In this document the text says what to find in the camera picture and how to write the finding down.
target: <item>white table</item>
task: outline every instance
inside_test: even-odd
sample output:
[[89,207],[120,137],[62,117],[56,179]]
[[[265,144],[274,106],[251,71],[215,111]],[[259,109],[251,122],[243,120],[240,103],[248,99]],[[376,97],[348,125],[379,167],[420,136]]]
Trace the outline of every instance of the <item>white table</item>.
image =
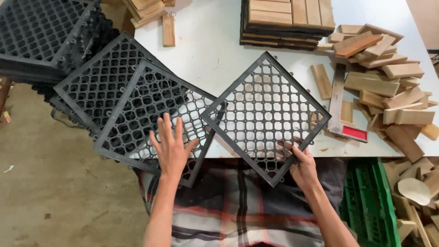
[[[332,0],[332,7],[336,26],[370,23],[404,35],[405,38],[397,44],[398,53],[421,61],[425,75],[420,87],[423,91],[433,92],[431,100],[439,101],[439,79],[404,0]],[[178,0],[174,8],[167,10],[176,12],[176,47],[162,46],[161,22],[153,22],[137,30],[135,38],[180,78],[219,96],[267,50],[278,57],[285,69],[294,73],[295,79],[304,88],[311,90],[315,99],[329,105],[329,101],[320,100],[310,66],[324,64],[329,78],[332,78],[334,70],[330,65],[331,59],[314,52],[240,46],[241,1]],[[353,97],[345,91],[346,100],[352,101]],[[366,129],[367,121],[360,111],[354,110],[354,123],[358,128]],[[435,117],[434,123],[439,125],[439,116]],[[316,136],[314,142],[309,147],[316,157],[402,156],[372,132],[369,132],[367,144],[356,141],[345,143],[325,136],[323,131]],[[439,156],[439,142],[431,141],[423,135],[419,135],[416,142],[426,156]],[[206,157],[239,155],[216,135]]]

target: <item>checkered cloth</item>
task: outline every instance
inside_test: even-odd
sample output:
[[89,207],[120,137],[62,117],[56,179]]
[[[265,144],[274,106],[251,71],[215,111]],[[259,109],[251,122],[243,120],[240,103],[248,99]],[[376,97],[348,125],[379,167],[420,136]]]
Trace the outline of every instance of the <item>checkered cloth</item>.
[[[346,165],[341,159],[316,159],[319,180],[338,212]],[[158,179],[136,170],[148,214]],[[272,188],[245,165],[205,160],[190,189],[177,190],[172,225],[174,247],[324,246],[303,192],[287,173]]]

